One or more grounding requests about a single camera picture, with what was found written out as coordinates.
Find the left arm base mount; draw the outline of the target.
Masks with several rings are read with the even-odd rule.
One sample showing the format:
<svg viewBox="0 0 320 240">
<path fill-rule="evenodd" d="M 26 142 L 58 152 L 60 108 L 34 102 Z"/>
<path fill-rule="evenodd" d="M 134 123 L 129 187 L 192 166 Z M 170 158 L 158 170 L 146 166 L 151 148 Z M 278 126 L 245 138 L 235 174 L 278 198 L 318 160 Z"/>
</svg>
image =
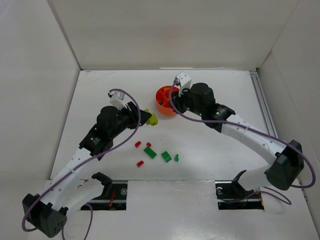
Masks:
<svg viewBox="0 0 320 240">
<path fill-rule="evenodd" d="M 90 205 L 94 211 L 125 211 L 127 208 L 128 181 L 112 180 L 105 174 L 98 172 L 91 176 L 93 180 L 99 182 L 99 187 L 103 186 L 101 193 L 92 198 L 81 207 L 87 211 Z"/>
</svg>

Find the aluminium rail right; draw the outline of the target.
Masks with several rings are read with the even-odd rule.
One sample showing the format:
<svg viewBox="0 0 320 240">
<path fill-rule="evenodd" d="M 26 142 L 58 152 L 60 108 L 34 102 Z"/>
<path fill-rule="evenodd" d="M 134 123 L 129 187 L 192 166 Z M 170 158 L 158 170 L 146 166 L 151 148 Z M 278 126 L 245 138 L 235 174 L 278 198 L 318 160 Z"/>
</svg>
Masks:
<svg viewBox="0 0 320 240">
<path fill-rule="evenodd" d="M 262 114 L 265 128 L 267 133 L 273 137 L 278 137 L 276 127 L 260 82 L 260 78 L 257 71 L 249 71 L 249 76 L 251 78 L 253 88 L 257 97 L 259 108 Z"/>
</svg>

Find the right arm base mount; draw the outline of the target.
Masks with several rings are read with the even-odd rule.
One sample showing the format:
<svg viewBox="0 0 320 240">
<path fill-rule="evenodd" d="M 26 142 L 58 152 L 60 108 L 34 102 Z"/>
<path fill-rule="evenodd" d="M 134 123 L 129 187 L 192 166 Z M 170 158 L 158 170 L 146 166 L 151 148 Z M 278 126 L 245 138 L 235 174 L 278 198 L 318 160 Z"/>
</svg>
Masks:
<svg viewBox="0 0 320 240">
<path fill-rule="evenodd" d="M 216 180 L 215 193 L 219 210 L 264 210 L 260 193 L 245 190 L 240 184 L 241 171 L 232 180 Z"/>
</svg>

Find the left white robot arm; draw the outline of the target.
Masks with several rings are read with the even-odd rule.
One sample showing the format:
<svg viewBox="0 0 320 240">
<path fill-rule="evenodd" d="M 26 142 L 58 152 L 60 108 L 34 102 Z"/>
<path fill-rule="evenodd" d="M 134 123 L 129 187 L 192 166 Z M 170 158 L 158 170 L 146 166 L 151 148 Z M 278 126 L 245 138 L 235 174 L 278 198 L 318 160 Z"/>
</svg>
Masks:
<svg viewBox="0 0 320 240">
<path fill-rule="evenodd" d="M 90 200 L 109 195 L 113 181 L 98 170 L 104 155 L 123 131 L 136 130 L 152 114 L 139 110 L 133 102 L 123 108 L 105 106 L 95 125 L 80 142 L 67 165 L 52 179 L 49 186 L 22 200 L 26 220 L 48 238 L 63 230 L 68 217 Z"/>
</svg>

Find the orange round divided container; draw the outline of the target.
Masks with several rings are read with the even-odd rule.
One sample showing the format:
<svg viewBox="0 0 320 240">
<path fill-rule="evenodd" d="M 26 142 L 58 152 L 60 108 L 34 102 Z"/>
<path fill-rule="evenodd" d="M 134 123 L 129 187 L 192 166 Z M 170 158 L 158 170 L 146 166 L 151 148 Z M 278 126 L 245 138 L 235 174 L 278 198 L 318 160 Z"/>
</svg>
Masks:
<svg viewBox="0 0 320 240">
<path fill-rule="evenodd" d="M 169 104 L 170 89 L 164 91 L 163 87 L 159 88 L 155 94 L 156 107 L 161 114 L 165 116 L 174 116 L 176 113 L 174 112 L 174 110 L 171 108 Z"/>
</svg>

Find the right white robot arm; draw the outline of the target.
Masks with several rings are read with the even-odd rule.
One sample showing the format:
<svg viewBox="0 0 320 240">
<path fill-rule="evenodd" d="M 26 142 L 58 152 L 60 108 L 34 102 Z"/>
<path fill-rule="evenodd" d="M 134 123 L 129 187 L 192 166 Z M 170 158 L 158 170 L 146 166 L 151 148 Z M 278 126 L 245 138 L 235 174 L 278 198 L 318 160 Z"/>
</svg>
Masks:
<svg viewBox="0 0 320 240">
<path fill-rule="evenodd" d="M 169 104 L 177 114 L 183 116 L 186 111 L 196 114 L 199 123 L 233 138 L 266 161 L 264 167 L 242 170 L 230 183 L 232 190 L 248 192 L 273 186 L 286 191 L 293 186 L 304 168 L 299 142 L 287 143 L 254 128 L 233 109 L 217 103 L 206 83 L 181 84 L 175 80 L 172 86 L 179 87 L 178 91 L 169 91 Z"/>
</svg>

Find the green square lego brick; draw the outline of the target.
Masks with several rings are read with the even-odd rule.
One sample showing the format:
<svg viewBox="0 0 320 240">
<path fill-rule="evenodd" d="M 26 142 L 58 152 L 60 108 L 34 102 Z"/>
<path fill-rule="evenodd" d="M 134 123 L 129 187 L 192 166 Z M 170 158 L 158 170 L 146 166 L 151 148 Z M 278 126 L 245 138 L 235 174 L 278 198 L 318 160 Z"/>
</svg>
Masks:
<svg viewBox="0 0 320 240">
<path fill-rule="evenodd" d="M 172 160 L 171 155 L 170 155 L 167 151 L 163 152 L 163 153 L 161 154 L 161 157 L 163 158 L 163 160 L 164 160 L 166 163 L 168 163 L 168 162 L 170 162 L 170 161 Z"/>
</svg>

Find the small green sloped lego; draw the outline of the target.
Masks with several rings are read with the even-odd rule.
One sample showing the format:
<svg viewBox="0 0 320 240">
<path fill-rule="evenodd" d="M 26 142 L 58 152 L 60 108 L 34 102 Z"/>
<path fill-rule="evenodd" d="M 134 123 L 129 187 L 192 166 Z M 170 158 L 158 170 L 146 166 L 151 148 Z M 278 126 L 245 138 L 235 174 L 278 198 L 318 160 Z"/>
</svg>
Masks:
<svg viewBox="0 0 320 240">
<path fill-rule="evenodd" d="M 175 162 L 178 162 L 178 161 L 179 161 L 179 154 L 176 154 L 176 155 L 175 155 L 174 161 L 175 161 Z"/>
</svg>

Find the small red lego upper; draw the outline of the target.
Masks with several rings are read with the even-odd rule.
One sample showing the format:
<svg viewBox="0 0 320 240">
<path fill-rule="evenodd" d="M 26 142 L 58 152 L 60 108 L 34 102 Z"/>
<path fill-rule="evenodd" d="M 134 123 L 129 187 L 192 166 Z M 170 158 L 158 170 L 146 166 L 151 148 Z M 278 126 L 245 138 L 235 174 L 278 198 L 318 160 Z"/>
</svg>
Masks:
<svg viewBox="0 0 320 240">
<path fill-rule="evenodd" d="M 141 141 L 138 141 L 138 142 L 135 143 L 134 146 L 135 146 L 136 148 L 138 148 L 141 144 L 142 144 L 142 142 L 141 142 Z"/>
</svg>

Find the red lego brick lower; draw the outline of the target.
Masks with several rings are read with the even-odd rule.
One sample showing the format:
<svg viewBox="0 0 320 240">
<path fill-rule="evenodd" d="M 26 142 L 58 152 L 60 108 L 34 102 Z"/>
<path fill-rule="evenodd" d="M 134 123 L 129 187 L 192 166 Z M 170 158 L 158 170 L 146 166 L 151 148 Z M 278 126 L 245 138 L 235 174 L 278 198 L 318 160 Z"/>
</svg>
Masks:
<svg viewBox="0 0 320 240">
<path fill-rule="evenodd" d="M 138 168 L 140 168 L 143 164 L 144 164 L 144 161 L 141 160 L 141 161 L 139 161 L 139 162 L 136 164 L 136 166 L 137 166 Z"/>
</svg>

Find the green long lego brick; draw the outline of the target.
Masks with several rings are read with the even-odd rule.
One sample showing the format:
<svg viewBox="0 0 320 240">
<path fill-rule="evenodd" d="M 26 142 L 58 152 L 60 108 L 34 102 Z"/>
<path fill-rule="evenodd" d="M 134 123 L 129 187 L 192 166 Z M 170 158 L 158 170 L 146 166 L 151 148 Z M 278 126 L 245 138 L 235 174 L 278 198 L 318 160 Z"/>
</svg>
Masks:
<svg viewBox="0 0 320 240">
<path fill-rule="evenodd" d="M 143 150 L 151 159 L 154 159 L 156 156 L 157 156 L 157 153 L 154 152 L 150 147 L 146 147 L 144 150 Z"/>
</svg>

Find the lime long lego brick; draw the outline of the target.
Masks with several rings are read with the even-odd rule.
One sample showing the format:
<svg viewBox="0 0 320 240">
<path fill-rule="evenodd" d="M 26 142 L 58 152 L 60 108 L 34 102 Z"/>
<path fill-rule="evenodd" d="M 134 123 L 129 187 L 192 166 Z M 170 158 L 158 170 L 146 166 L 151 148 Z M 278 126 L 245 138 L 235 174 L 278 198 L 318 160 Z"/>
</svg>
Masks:
<svg viewBox="0 0 320 240">
<path fill-rule="evenodd" d="M 158 118 L 155 113 L 152 113 L 151 117 L 146 122 L 147 125 L 151 125 L 151 126 L 155 126 L 158 123 L 159 123 L 159 121 L 158 121 Z"/>
</svg>

